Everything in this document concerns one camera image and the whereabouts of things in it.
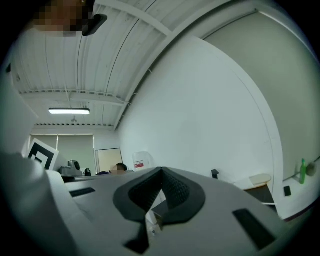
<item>fluorescent light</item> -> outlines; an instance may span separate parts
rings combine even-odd
[[[49,108],[51,114],[63,115],[89,115],[89,108]]]

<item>door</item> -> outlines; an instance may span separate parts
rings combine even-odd
[[[99,172],[108,172],[118,163],[122,163],[120,148],[97,151]]]

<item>curved white wall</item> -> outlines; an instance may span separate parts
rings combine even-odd
[[[300,171],[302,158],[320,156],[320,69],[304,44],[261,13],[206,41],[237,62],[267,100],[281,136],[284,179]]]
[[[157,64],[118,133],[130,168],[140,151],[155,166],[207,177],[217,169],[232,181],[282,168],[278,129],[258,87],[232,59],[195,37],[179,41]],[[277,175],[278,184],[283,177]]]

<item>window blind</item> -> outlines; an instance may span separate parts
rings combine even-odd
[[[55,150],[57,149],[57,135],[31,135],[30,145],[34,139],[38,139]]]
[[[93,135],[59,135],[58,151],[67,160],[76,160],[80,168],[96,173]]]

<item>white ceiling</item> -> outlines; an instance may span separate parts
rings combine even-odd
[[[13,47],[13,83],[38,115],[38,126],[114,129],[139,82],[189,25],[228,0],[96,0],[108,20],[91,36],[31,29]],[[90,115],[51,115],[49,108],[89,108]]]

